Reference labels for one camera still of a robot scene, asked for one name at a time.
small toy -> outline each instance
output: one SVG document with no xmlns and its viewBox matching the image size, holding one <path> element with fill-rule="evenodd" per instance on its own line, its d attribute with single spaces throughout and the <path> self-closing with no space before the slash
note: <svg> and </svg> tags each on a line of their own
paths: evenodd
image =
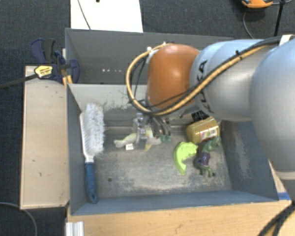
<svg viewBox="0 0 295 236">
<path fill-rule="evenodd" d="M 186 165 L 183 164 L 183 160 L 188 157 L 194 156 L 197 153 L 198 146 L 192 142 L 180 142 L 175 148 L 174 162 L 182 175 L 186 173 Z"/>
<path fill-rule="evenodd" d="M 203 175 L 207 171 L 208 177 L 214 175 L 213 169 L 208 165 L 211 155 L 210 152 L 221 146 L 221 137 L 216 136 L 209 140 L 202 148 L 199 156 L 193 161 L 194 166 L 200 170 L 200 175 Z"/>
<path fill-rule="evenodd" d="M 150 127 L 146 129 L 146 136 L 147 136 L 147 142 L 145 145 L 145 151 L 148 151 L 152 147 L 152 145 L 159 145 L 162 143 L 160 138 L 156 138 L 153 136 L 153 132 Z M 121 148 L 128 144 L 135 143 L 136 139 L 137 139 L 137 133 L 131 133 L 130 135 L 126 136 L 123 140 L 114 140 L 114 144 L 116 145 L 117 148 Z"/>
</svg>

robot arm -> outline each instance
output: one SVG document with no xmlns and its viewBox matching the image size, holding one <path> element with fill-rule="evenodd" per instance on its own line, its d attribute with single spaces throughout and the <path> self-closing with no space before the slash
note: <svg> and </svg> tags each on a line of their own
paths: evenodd
<svg viewBox="0 0 295 236">
<path fill-rule="evenodd" d="M 201 111 L 217 120 L 252 121 L 265 153 L 295 199 L 295 39 L 278 46 L 279 42 L 234 40 L 200 53 L 176 44 L 158 46 L 149 64 L 146 105 L 134 98 L 129 78 L 131 65 L 148 52 L 130 65 L 130 102 L 150 117 Z"/>
</svg>

wooden board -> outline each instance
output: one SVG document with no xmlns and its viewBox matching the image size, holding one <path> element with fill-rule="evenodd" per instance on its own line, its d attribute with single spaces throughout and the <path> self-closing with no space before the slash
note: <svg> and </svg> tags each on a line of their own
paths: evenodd
<svg viewBox="0 0 295 236">
<path fill-rule="evenodd" d="M 165 211 L 70 216 L 84 222 L 85 236 L 256 236 L 290 201 L 200 207 Z M 295 236 L 295 216 L 280 236 Z"/>
<path fill-rule="evenodd" d="M 34 67 L 26 67 L 26 75 Z M 21 209 L 63 207 L 69 200 L 65 89 L 34 79 L 25 83 Z"/>
</svg>

dust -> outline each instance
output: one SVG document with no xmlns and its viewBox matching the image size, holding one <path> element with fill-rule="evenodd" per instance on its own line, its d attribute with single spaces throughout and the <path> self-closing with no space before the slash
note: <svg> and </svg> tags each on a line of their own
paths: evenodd
<svg viewBox="0 0 295 236">
<path fill-rule="evenodd" d="M 246 146 L 242 142 L 242 138 L 240 136 L 240 133 L 234 131 L 233 136 L 235 139 L 234 151 L 237 154 L 241 175 L 244 178 L 251 178 L 251 172 L 250 172 L 250 168 L 249 168 L 249 159 L 247 156 Z"/>
</svg>

white paper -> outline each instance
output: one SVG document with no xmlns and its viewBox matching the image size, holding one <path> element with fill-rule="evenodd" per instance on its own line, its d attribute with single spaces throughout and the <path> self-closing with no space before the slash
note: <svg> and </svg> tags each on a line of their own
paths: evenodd
<svg viewBox="0 0 295 236">
<path fill-rule="evenodd" d="M 79 0 L 92 30 L 143 32 L 139 0 Z M 71 28 L 89 29 L 77 0 L 71 0 Z"/>
</svg>

